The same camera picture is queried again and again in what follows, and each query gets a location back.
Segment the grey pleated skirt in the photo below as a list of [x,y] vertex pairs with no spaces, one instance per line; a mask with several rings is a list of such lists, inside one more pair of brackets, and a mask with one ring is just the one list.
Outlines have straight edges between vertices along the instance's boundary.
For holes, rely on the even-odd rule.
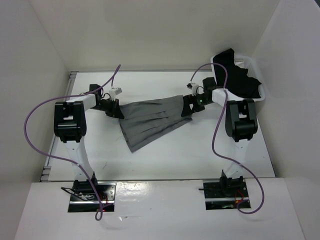
[[182,116],[182,95],[120,106],[124,119],[119,120],[123,137],[134,153],[147,144],[192,121],[190,115]]

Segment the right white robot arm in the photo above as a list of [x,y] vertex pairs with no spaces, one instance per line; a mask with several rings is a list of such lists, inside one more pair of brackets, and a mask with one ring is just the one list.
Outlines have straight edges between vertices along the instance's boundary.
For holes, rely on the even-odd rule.
[[253,99],[231,100],[221,86],[217,86],[213,77],[202,81],[203,85],[190,82],[186,86],[191,94],[183,97],[182,116],[205,110],[205,106],[215,103],[222,106],[225,119],[225,132],[233,139],[234,147],[229,167],[222,170],[218,191],[225,197],[233,196],[243,183],[243,164],[245,163],[249,141],[258,131],[255,101]]

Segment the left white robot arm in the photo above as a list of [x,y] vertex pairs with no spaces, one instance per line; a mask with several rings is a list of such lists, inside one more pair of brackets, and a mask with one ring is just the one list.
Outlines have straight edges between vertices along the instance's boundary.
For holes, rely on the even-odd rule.
[[85,148],[87,133],[86,111],[99,110],[107,116],[123,119],[117,95],[122,93],[120,87],[112,87],[104,98],[103,88],[98,84],[91,84],[89,92],[73,99],[56,102],[54,105],[54,134],[64,143],[74,172],[73,189],[77,194],[82,193],[88,200],[98,197],[100,188],[92,169]]

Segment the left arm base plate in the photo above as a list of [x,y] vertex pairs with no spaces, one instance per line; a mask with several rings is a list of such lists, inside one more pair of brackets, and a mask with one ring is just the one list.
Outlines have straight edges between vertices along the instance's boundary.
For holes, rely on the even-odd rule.
[[[103,212],[114,212],[115,210],[115,196],[116,183],[94,183],[97,195],[102,203]],[[61,187],[65,193],[69,194],[69,213],[89,213],[100,210],[99,200],[88,181],[75,181],[72,187]]]

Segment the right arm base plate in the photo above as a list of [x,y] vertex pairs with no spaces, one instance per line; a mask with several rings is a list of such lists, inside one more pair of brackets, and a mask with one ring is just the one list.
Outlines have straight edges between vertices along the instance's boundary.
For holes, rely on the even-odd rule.
[[250,209],[250,199],[244,179],[237,178],[205,180],[198,189],[204,194],[206,210]]

